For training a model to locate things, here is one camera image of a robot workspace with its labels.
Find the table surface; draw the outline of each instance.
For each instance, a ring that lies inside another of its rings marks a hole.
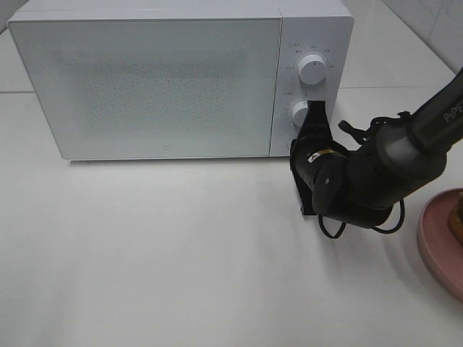
[[[380,1],[346,5],[332,124],[414,111],[452,78]],[[460,346],[463,303],[416,236],[426,201],[463,185],[462,162],[459,143],[406,199],[400,232],[332,241],[300,215],[287,159],[62,160],[5,32],[0,346]]]

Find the white microwave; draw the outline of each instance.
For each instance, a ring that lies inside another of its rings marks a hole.
[[[289,155],[353,23],[339,0],[29,0],[8,24],[61,156],[111,160]]]

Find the white knob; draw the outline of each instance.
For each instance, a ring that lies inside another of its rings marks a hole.
[[[307,107],[307,101],[301,101],[300,103],[297,103],[296,105],[292,106],[291,109],[291,116],[292,116],[292,121],[294,124],[296,124],[297,127],[301,127],[302,124],[304,123],[305,116],[307,115],[308,107]]]
[[[315,85],[325,78],[327,65],[326,58],[319,53],[304,56],[297,65],[299,78],[306,85]]]

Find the robotic arm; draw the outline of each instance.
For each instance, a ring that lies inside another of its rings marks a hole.
[[[463,138],[463,69],[414,114],[375,118],[366,131],[339,123],[361,145],[353,152],[333,140],[325,102],[308,106],[290,156],[302,214],[318,215],[330,238],[339,237],[346,223],[390,234],[403,223],[403,199],[443,173],[446,153]],[[398,226],[377,228],[397,202]],[[343,222],[336,235],[327,232],[323,217]]]

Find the cable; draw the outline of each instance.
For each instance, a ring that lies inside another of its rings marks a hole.
[[[341,226],[339,227],[339,230],[334,235],[331,235],[328,232],[328,230],[326,230],[325,224],[323,224],[323,216],[322,215],[318,215],[318,225],[320,226],[320,229],[323,232],[323,235],[325,235],[329,239],[337,239],[337,238],[339,238],[342,235],[342,233],[344,232],[344,229],[346,228],[346,223],[342,222]]]
[[[376,228],[375,226],[373,226],[372,229],[381,234],[392,234],[398,231],[404,224],[404,220],[405,220],[405,203],[403,199],[399,201],[399,206],[400,206],[400,217],[399,217],[399,222],[397,223],[396,226],[394,226],[392,229],[389,229],[389,230]]]

